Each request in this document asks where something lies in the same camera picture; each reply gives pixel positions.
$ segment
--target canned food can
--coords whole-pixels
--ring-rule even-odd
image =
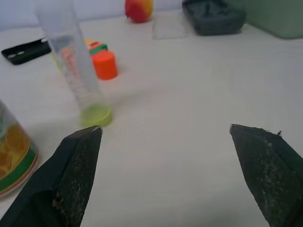
[[[0,197],[31,175],[37,159],[36,147],[0,100]]]

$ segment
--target light green box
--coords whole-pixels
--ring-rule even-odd
[[[283,39],[303,38],[303,0],[227,0],[247,4],[247,22]]]

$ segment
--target clear plastic container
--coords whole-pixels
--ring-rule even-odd
[[[72,0],[39,0],[36,14],[62,73],[81,109],[86,125],[104,125],[111,120],[98,86],[98,79],[84,43]]]

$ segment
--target orange cap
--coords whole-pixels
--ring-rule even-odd
[[[112,79],[118,75],[115,55],[111,51],[99,51],[91,58],[99,79]]]

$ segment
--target white wall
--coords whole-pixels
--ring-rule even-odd
[[[0,0],[0,29],[36,26],[35,0]],[[115,17],[124,14],[124,0],[74,0],[79,19]],[[156,10],[176,9],[182,0],[154,0]]]

